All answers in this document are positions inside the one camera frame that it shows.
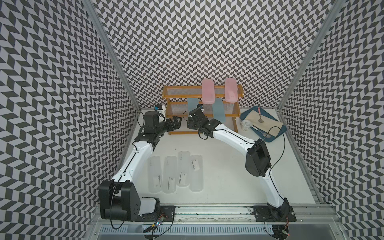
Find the teal pencil case with label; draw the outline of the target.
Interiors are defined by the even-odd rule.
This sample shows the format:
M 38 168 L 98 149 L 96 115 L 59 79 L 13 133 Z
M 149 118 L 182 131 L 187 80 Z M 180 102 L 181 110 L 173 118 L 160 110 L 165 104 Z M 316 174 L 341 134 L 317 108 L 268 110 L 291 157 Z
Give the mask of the teal pencil case with label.
M 192 111 L 198 107 L 198 98 L 187 98 L 188 111 Z

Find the teal pencil case plain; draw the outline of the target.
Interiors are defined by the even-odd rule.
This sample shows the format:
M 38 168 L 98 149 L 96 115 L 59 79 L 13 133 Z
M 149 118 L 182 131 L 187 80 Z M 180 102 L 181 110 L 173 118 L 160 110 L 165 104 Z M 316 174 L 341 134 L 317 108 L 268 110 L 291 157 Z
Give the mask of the teal pencil case plain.
M 212 111 L 214 119 L 220 121 L 221 123 L 226 121 L 225 108 L 222 99 L 215 99 L 215 102 L 212 104 Z

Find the pink pencil case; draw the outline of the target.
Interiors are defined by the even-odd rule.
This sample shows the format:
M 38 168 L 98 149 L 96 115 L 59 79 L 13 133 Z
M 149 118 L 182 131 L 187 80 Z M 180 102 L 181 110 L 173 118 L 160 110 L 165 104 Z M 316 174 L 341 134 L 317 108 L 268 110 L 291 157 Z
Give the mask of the pink pencil case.
M 202 102 L 203 104 L 212 105 L 215 103 L 215 84 L 211 79 L 202 80 Z
M 237 80 L 234 78 L 225 79 L 225 101 L 236 103 L 239 99 Z

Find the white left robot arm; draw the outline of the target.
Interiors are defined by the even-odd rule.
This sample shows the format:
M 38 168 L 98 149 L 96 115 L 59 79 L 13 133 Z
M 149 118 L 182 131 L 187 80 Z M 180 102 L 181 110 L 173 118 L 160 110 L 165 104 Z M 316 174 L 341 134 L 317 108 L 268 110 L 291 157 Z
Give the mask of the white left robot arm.
M 103 181 L 98 188 L 102 219 L 135 222 L 161 215 L 160 200 L 139 196 L 134 182 L 138 180 L 144 163 L 152 155 L 161 136 L 178 130 L 181 123 L 181 117 L 166 119 L 158 111 L 144 114 L 144 124 L 133 142 L 132 152 L 117 173 L 110 180 Z

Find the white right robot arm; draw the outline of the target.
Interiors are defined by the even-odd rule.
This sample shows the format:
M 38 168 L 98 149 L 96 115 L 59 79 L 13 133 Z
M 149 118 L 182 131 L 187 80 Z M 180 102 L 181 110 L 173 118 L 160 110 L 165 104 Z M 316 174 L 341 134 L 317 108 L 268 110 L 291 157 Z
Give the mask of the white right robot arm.
M 269 220 L 287 220 L 291 206 L 274 183 L 271 156 L 265 141 L 251 140 L 226 127 L 216 119 L 208 119 L 203 111 L 196 108 L 188 113 L 198 133 L 228 144 L 245 156 L 245 168 L 249 174 L 261 179 L 261 186 L 267 198 Z

